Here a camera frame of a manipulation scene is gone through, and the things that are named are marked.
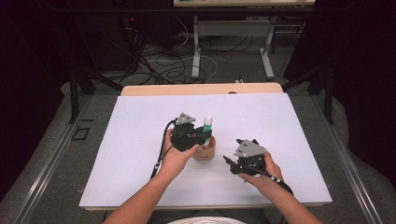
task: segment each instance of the desk leg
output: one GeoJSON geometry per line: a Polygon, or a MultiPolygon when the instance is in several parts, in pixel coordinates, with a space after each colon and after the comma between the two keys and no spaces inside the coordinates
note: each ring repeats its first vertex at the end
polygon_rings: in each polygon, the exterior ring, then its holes
{"type": "Polygon", "coordinates": [[[260,55],[262,56],[262,64],[264,65],[265,74],[268,78],[274,78],[274,72],[272,70],[270,60],[268,58],[268,52],[271,48],[271,41],[274,35],[274,30],[276,26],[276,17],[272,17],[270,25],[268,26],[267,37],[265,39],[264,49],[260,49],[260,55]]]}
{"type": "Polygon", "coordinates": [[[199,48],[198,18],[194,16],[194,59],[192,61],[191,77],[199,76],[199,64],[201,59],[201,49],[199,48]]]}

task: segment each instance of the black curtain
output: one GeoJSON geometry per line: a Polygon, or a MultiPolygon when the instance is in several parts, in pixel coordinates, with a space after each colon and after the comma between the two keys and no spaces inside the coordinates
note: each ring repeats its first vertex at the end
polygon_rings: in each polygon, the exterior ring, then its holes
{"type": "MultiPolygon", "coordinates": [[[[349,122],[348,147],[396,186],[395,4],[343,2],[317,0],[316,8],[347,7],[347,14],[308,20],[285,78],[296,80],[332,58],[333,94],[344,105],[349,122]]],[[[307,80],[315,81],[320,75],[307,80]]]]}
{"type": "Polygon", "coordinates": [[[0,4],[0,200],[30,160],[64,99],[67,69],[36,1],[0,4]]]}

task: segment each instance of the small bottle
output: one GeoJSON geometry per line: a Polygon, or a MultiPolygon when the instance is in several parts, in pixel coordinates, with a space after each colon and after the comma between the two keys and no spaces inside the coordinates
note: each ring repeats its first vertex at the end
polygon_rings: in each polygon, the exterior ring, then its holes
{"type": "MultiPolygon", "coordinates": [[[[204,132],[212,130],[212,121],[213,121],[213,117],[205,116],[204,132]]],[[[210,138],[206,138],[204,146],[206,146],[206,147],[209,146],[209,141],[210,141],[210,138]]]]}

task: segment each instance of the table top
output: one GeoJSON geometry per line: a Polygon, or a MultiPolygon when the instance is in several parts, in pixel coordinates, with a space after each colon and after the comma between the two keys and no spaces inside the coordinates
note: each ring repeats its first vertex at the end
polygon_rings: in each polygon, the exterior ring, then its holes
{"type": "Polygon", "coordinates": [[[315,0],[174,0],[175,7],[309,6],[315,0]]]}
{"type": "Polygon", "coordinates": [[[215,157],[211,161],[190,159],[157,209],[272,205],[254,187],[231,174],[222,158],[236,160],[235,140],[244,138],[257,139],[272,153],[300,202],[332,201],[289,96],[276,83],[234,83],[124,88],[79,206],[115,209],[145,185],[158,157],[163,128],[180,112],[195,117],[196,127],[202,126],[204,116],[214,117],[215,157]]]}

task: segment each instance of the metal frame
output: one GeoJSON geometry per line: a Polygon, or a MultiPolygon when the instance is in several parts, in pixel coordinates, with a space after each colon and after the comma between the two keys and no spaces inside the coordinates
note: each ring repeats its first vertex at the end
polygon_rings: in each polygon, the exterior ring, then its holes
{"type": "Polygon", "coordinates": [[[361,205],[361,211],[364,213],[367,221],[370,224],[376,224],[376,223],[382,224],[383,223],[382,219],[379,216],[378,212],[376,211],[375,206],[373,205],[370,195],[359,176],[359,171],[349,155],[347,147],[341,141],[334,127],[330,125],[326,116],[322,113],[323,106],[322,106],[322,102],[320,101],[320,97],[311,96],[311,98],[314,102],[316,109],[318,110],[318,113],[321,115],[320,117],[323,120],[323,123],[326,125],[329,134],[332,137],[332,140],[335,143],[335,148],[336,148],[335,152],[338,156],[338,160],[340,161],[340,164],[346,174],[346,178],[348,179],[349,184],[352,187],[353,191],[355,192],[355,196],[359,204],[361,205]]]}
{"type": "Polygon", "coordinates": [[[199,76],[201,49],[200,35],[255,35],[265,36],[264,48],[260,49],[262,64],[268,78],[274,78],[274,73],[268,58],[272,37],[276,26],[276,17],[269,21],[198,21],[194,16],[194,58],[192,62],[192,77],[199,76]]]}
{"type": "MultiPolygon", "coordinates": [[[[92,96],[90,95],[83,97],[80,105],[82,112],[85,111],[85,109],[90,104],[91,100],[92,100],[92,96]]],[[[77,116],[76,120],[80,118],[81,114],[83,113],[80,113],[77,116]]],[[[40,173],[37,176],[37,179],[35,180],[35,183],[32,185],[32,187],[29,190],[29,193],[26,195],[26,198],[22,203],[21,209],[18,212],[13,222],[14,224],[28,223],[30,216],[33,214],[35,207],[37,206],[41,196],[44,193],[44,190],[47,188],[50,179],[55,173],[56,168],[66,151],[66,148],[70,142],[73,133],[78,128],[77,124],[78,121],[75,121],[74,123],[71,123],[67,126],[58,146],[55,148],[52,155],[49,157],[46,164],[41,169],[40,173]]]]}

